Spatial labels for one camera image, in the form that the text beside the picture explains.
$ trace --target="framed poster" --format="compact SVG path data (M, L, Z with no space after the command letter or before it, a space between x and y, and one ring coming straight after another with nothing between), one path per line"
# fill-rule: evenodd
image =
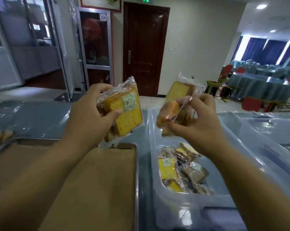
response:
M106 9L113 12L121 12L122 0L81 0L81 6L86 8Z

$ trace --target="forearm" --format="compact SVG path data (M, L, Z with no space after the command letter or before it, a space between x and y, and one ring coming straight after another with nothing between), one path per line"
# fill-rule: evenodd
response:
M66 177L86 153L59 141L1 190L0 230L37 229Z
M290 231L290 201L279 186L265 178L263 171L228 145L211 160L249 230Z

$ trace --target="wooden door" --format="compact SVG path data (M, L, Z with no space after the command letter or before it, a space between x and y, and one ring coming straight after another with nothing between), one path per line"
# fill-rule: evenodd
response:
M134 76L139 95L157 96L170 8L124 2L123 80Z

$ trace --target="metal tray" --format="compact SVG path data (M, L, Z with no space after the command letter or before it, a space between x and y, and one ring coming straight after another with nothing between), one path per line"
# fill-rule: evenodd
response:
M59 141L59 139L33 139L33 138L11 138L4 143L0 144L0 154L11 144L17 143L28 146L51 146ZM135 212L134 212L134 231L139 230L139 147L137 144L128 143L128 145L135 146ZM121 144L118 145L119 149L124 149Z

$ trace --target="hand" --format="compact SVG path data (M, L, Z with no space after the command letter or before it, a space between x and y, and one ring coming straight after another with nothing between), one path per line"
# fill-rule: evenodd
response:
M85 96L72 105L62 142L89 152L103 140L113 122L122 114L121 110L113 110L101 117L98 112L98 97L101 92L109 89L112 89L112 85L94 84Z
M228 144L216 114L215 100L212 95L202 94L200 99L192 97L190 105L197 112L197 118L189 127L171 121L166 122L165 127L188 141L200 154L211 158Z

